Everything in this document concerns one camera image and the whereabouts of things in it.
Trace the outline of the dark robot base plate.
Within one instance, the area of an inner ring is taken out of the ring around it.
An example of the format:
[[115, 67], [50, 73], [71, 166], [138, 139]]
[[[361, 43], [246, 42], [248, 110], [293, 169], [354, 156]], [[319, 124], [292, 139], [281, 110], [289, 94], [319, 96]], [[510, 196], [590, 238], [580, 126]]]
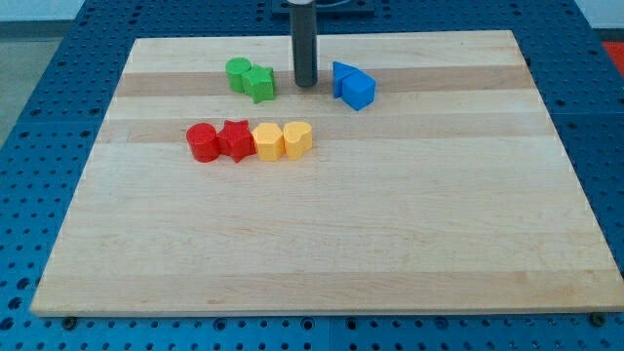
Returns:
[[[267, 2], [272, 18], [287, 18], [290, 15], [288, 0]], [[375, 4], [372, 0], [315, 0], [318, 16], [373, 15]]]

